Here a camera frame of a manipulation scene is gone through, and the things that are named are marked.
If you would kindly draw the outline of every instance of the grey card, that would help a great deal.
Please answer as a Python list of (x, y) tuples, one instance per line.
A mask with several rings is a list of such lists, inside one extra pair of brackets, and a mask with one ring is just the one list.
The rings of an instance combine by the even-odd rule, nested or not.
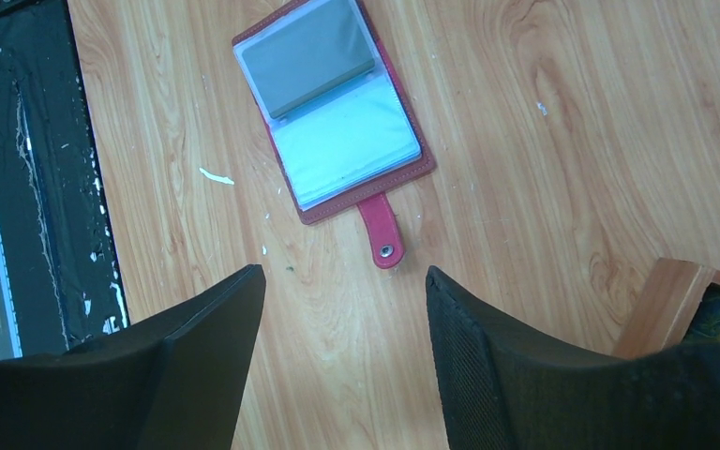
[(273, 119), (374, 68), (349, 0), (328, 0), (243, 52)]

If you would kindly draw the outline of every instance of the wallet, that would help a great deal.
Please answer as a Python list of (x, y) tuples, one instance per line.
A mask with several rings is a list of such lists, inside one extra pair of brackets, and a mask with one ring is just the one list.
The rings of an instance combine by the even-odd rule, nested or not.
[(232, 40), (300, 219), (357, 206), (374, 262), (405, 249), (385, 191), (435, 159), (359, 0), (293, 0)]

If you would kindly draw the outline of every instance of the wooden table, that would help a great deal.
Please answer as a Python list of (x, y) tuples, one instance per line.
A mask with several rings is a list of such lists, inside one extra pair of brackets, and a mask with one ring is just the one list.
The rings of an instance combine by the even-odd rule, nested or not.
[(280, 4), (70, 1), (132, 320), (268, 276), (234, 448), (445, 448), (430, 264), (600, 352), (657, 257), (720, 269), (720, 2), (368, 0), (439, 163), (390, 272), (285, 192), (230, 45)]

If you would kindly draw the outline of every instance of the wallet strap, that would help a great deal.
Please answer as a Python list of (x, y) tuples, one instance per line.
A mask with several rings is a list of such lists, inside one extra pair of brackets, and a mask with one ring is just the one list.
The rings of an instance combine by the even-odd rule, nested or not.
[(390, 269), (404, 258), (404, 242), (398, 232), (396, 216), (384, 192), (359, 202), (357, 208), (366, 222), (371, 256), (381, 269)]

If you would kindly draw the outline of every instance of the black bracket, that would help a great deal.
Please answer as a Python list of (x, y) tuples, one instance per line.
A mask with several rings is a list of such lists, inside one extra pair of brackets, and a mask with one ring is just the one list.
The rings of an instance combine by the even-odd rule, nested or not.
[(39, 2), (40, 0), (0, 0), (0, 17), (7, 16), (18, 9), (35, 5)]

